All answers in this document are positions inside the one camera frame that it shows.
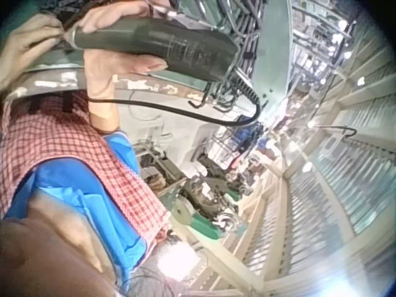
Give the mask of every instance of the green machine part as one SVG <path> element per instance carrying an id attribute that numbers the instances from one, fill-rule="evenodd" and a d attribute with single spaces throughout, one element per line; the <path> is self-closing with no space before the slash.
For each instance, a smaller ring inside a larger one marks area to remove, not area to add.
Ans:
<path id="1" fill-rule="evenodd" d="M 190 227 L 202 235 L 214 240 L 218 240 L 222 234 L 219 228 L 217 228 L 210 220 L 204 218 L 199 213 L 195 213 L 192 216 Z"/>
<path id="2" fill-rule="evenodd" d="M 183 196 L 179 196 L 179 191 L 180 187 L 175 187 L 158 198 L 180 224 L 190 226 L 210 239 L 219 239 L 222 235 L 220 229 L 210 220 L 195 212 L 189 201 Z"/>
<path id="3" fill-rule="evenodd" d="M 238 193 L 237 191 L 234 191 L 234 190 L 231 190 L 231 189 L 230 189 L 230 190 L 228 191 L 227 194 L 230 195 L 231 198 L 232 198 L 235 202 L 238 202 L 239 200 L 241 200 L 241 194 Z"/>

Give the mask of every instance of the forearm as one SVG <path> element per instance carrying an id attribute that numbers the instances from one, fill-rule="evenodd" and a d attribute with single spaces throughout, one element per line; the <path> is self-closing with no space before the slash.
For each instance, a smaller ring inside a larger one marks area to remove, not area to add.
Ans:
<path id="1" fill-rule="evenodd" d="M 114 98 L 114 84 L 110 83 L 103 90 L 93 91 L 88 88 L 88 96 L 91 99 Z M 119 114 L 115 103 L 88 102 L 90 123 L 97 131 L 109 134 L 119 128 Z"/>

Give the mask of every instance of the finger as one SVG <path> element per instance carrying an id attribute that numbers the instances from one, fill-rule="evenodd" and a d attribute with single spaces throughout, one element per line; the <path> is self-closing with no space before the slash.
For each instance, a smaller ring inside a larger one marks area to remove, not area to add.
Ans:
<path id="1" fill-rule="evenodd" d="M 153 72 L 168 68 L 165 60 L 149 54 L 131 55 L 112 53 L 110 59 L 112 74 L 128 74 L 132 72 Z"/>
<path id="2" fill-rule="evenodd" d="M 79 26 L 83 27 L 94 14 L 96 14 L 98 11 L 101 11 L 104 7 L 107 7 L 107 6 L 101 6 L 101 7 L 96 7 L 96 8 L 90 9 L 85 14 L 85 16 L 79 21 Z"/>
<path id="3" fill-rule="evenodd" d="M 40 44 L 34 46 L 26 53 L 22 54 L 18 63 L 18 68 L 15 69 L 15 77 L 18 77 L 23 73 L 23 71 L 31 65 L 38 57 L 40 57 L 43 53 L 50 50 L 53 46 L 57 45 L 60 42 L 60 39 L 50 38 L 47 39 Z"/>
<path id="4" fill-rule="evenodd" d="M 62 28 L 62 23 L 53 15 L 48 14 L 37 14 L 32 17 L 30 20 L 25 22 L 22 26 L 20 26 L 16 32 L 26 32 L 32 31 L 43 27 L 59 27 Z"/>
<path id="5" fill-rule="evenodd" d="M 144 15 L 149 11 L 145 1 L 120 2 L 101 8 L 84 18 L 80 25 L 84 33 L 92 33 L 113 25 L 125 15 Z"/>
<path id="6" fill-rule="evenodd" d="M 20 49 L 31 47 L 32 44 L 49 39 L 60 37 L 63 34 L 62 28 L 44 27 L 35 31 L 27 31 L 15 36 L 16 42 Z"/>
<path id="7" fill-rule="evenodd" d="M 168 6 L 168 7 L 171 6 L 169 0 L 153 0 L 153 2 L 154 2 L 154 4 L 156 4 L 156 5 Z"/>

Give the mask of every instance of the hand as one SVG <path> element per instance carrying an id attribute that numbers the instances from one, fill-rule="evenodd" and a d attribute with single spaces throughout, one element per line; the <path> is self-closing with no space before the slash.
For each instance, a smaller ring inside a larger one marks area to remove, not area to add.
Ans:
<path id="1" fill-rule="evenodd" d="M 91 9 L 79 25 L 84 33 L 89 34 L 114 24 L 125 15 L 144 16 L 148 13 L 149 7 L 145 1 L 119 2 Z M 166 61 L 155 56 L 115 53 L 100 49 L 85 50 L 84 63 L 88 96 L 93 99 L 113 97 L 112 77 L 115 74 L 152 72 L 168 67 Z"/>
<path id="2" fill-rule="evenodd" d="M 0 90 L 7 88 L 34 60 L 58 44 L 62 23 L 38 14 L 11 32 L 0 56 Z"/>

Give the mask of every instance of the blue sleeve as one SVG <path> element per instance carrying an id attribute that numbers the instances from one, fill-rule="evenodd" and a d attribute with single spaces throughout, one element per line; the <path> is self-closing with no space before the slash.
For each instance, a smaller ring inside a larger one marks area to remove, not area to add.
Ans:
<path id="1" fill-rule="evenodd" d="M 116 156 L 133 172 L 139 174 L 139 164 L 136 154 L 123 132 L 114 132 L 103 137 Z"/>

